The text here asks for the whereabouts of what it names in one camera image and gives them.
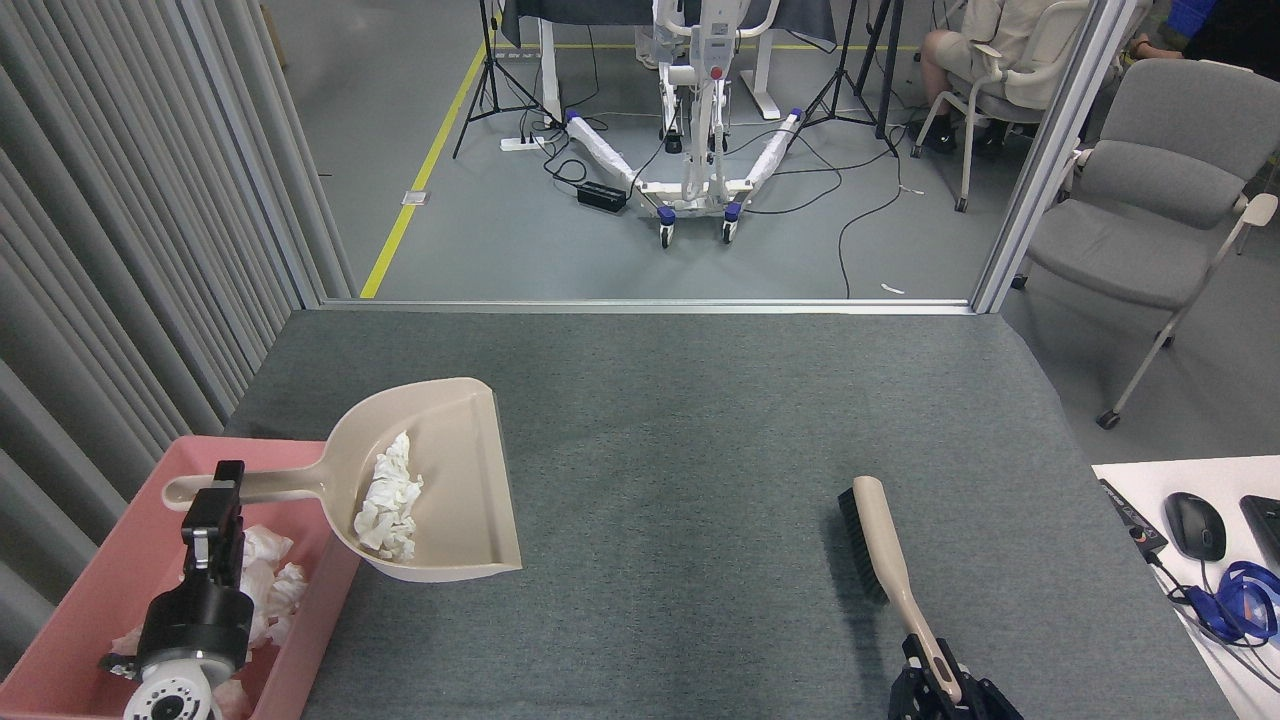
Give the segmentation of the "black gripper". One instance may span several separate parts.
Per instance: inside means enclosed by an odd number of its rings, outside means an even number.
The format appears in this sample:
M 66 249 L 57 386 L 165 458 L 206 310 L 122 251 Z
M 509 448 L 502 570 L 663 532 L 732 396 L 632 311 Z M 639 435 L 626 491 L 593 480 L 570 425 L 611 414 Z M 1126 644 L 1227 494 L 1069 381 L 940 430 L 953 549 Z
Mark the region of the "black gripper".
M 138 642 L 138 664 L 214 659 L 243 665 L 253 601 L 242 591 L 244 524 L 242 460 L 218 464 L 211 486 L 198 489 L 182 523 L 184 575 L 212 583 L 182 583 L 155 597 Z

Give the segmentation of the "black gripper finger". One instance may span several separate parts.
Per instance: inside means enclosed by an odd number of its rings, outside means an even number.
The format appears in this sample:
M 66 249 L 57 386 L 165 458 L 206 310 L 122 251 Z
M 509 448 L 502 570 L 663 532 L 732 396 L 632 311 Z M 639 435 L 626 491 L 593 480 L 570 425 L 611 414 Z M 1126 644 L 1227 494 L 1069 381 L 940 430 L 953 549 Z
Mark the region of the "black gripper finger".
M 946 719 L 1024 719 L 991 679 L 973 676 L 963 664 L 950 665 L 963 698 L 956 705 L 945 697 Z
M 951 719 L 954 671 L 943 655 L 925 648 L 918 634 L 902 643 L 908 664 L 890 689 L 888 719 Z

